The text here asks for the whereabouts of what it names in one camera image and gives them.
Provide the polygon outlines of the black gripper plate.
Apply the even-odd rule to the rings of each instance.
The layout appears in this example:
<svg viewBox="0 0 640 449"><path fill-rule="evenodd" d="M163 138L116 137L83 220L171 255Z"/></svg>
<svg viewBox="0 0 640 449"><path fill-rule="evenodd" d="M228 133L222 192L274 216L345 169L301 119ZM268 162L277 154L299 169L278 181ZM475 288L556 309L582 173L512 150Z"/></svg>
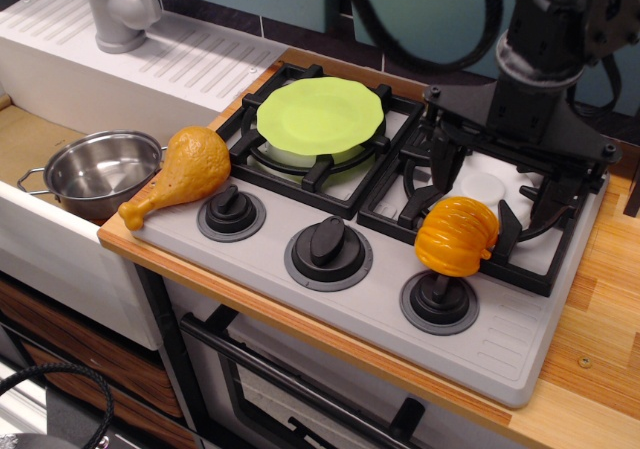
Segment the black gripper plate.
<svg viewBox="0 0 640 449"><path fill-rule="evenodd" d="M433 185L450 192L469 150L543 175L538 187L529 187L530 232L552 227L583 184L597 186L622 157L619 145L580 120L560 93L528 94L513 84L439 85L424 98L435 124Z"/></svg>

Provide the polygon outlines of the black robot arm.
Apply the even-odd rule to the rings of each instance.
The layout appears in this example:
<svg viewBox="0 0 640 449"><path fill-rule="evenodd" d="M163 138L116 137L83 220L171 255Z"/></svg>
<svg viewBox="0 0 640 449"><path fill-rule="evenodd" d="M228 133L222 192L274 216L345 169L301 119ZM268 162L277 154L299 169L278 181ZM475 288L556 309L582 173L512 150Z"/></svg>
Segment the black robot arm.
<svg viewBox="0 0 640 449"><path fill-rule="evenodd" d="M503 0L485 0L476 47L449 62L421 59L387 31L369 0L351 0L375 44L395 63L436 75L462 70L493 52L499 70L490 84L425 91L431 127L432 180L450 191L466 154L477 151L543 178L526 189L533 202L524 239L551 228L586 190L598 191L619 147L587 124L574 101L588 66L602 64L613 89L621 85L614 53L639 39L639 0L516 0L507 29Z"/></svg>

